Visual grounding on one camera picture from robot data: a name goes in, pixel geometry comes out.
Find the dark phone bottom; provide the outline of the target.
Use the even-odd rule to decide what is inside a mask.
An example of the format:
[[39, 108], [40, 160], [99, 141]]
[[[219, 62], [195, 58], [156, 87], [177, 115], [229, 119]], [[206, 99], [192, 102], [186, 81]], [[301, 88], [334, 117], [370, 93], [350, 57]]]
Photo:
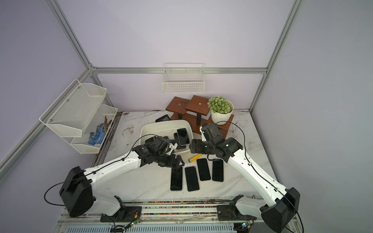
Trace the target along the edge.
[[178, 137], [178, 134], [177, 133], [174, 133], [174, 139], [177, 143], [177, 150], [183, 150], [186, 148], [186, 145], [180, 145], [180, 141], [179, 141], [179, 137]]

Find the clear case phone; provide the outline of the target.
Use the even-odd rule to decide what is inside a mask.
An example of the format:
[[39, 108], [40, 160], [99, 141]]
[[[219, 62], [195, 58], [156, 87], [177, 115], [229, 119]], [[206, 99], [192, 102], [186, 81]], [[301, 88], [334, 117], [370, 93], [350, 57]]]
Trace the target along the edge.
[[171, 191], [181, 191], [183, 189], [183, 168], [172, 168]]

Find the white plastic storage box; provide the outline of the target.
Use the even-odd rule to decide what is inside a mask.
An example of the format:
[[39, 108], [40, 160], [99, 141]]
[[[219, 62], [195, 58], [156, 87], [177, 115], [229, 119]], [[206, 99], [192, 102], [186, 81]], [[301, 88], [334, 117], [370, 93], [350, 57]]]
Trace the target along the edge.
[[151, 138], [153, 135], [167, 136], [168, 139], [174, 139], [174, 134], [177, 134], [178, 129], [185, 128], [189, 141], [194, 138], [190, 124], [186, 120], [170, 120], [156, 123], [150, 123], [145, 125], [140, 132], [140, 140], [137, 142], [137, 146], [144, 144], [145, 141]]

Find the light blue case phone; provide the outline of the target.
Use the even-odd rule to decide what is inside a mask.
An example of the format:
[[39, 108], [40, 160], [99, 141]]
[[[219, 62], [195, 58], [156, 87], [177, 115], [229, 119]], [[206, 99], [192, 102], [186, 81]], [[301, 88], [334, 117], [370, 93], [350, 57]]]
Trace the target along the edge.
[[197, 159], [198, 174], [201, 182], [210, 181], [211, 174], [209, 169], [208, 160], [206, 158]]

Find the pink case phone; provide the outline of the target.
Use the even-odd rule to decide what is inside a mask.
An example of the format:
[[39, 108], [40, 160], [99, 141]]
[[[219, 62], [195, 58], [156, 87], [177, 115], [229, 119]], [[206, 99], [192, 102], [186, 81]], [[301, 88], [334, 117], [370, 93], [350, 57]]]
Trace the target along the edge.
[[194, 166], [186, 167], [185, 174], [188, 192], [198, 191], [200, 189], [200, 186], [196, 168]]

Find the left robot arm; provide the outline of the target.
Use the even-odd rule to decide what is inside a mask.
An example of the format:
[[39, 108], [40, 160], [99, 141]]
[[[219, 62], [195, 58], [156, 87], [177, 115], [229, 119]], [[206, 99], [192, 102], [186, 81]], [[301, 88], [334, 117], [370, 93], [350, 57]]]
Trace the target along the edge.
[[118, 159], [102, 165], [81, 169], [71, 169], [62, 184], [59, 195], [70, 217], [78, 217], [87, 212], [114, 216], [125, 206], [119, 196], [108, 196], [99, 188], [112, 179], [151, 163], [160, 167], [178, 169], [184, 166], [181, 156], [172, 153], [172, 143], [158, 136], [152, 142], [134, 145]]

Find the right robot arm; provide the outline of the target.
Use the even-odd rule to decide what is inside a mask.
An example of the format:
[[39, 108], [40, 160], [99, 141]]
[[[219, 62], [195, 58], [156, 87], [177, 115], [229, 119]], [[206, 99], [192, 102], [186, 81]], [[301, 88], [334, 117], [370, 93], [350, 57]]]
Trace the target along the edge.
[[282, 232], [298, 214], [300, 193], [286, 188], [266, 173], [247, 153], [245, 145], [225, 138], [217, 125], [205, 123], [200, 127], [201, 139], [193, 139], [191, 153], [215, 155], [238, 170], [259, 192], [261, 199], [236, 196], [231, 205], [241, 215], [261, 218], [274, 232]]

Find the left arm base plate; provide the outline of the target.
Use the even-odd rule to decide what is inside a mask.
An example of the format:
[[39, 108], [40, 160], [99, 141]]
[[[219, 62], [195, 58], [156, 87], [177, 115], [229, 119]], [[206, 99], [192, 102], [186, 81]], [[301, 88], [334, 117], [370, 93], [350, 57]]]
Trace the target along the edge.
[[121, 207], [113, 216], [101, 215], [100, 222], [134, 222], [141, 216], [141, 206]]

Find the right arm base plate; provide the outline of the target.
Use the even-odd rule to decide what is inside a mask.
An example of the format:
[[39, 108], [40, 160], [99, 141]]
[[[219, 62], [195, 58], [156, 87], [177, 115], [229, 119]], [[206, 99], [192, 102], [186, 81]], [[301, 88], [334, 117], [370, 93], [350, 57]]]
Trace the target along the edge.
[[218, 205], [216, 206], [219, 221], [229, 220], [257, 220], [257, 217], [242, 215], [235, 206]]

